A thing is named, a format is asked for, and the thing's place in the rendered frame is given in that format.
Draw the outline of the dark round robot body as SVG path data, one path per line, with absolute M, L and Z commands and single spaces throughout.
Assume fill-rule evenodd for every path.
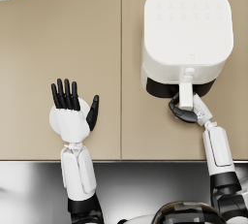
M 144 215 L 117 224 L 227 224 L 213 207 L 198 202 L 173 202 L 162 206 L 154 215 Z

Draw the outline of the pale air fryer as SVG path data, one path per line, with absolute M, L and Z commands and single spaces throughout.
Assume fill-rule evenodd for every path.
M 141 83 L 179 86 L 179 107 L 193 108 L 193 86 L 214 81 L 233 50 L 228 0 L 146 0 Z

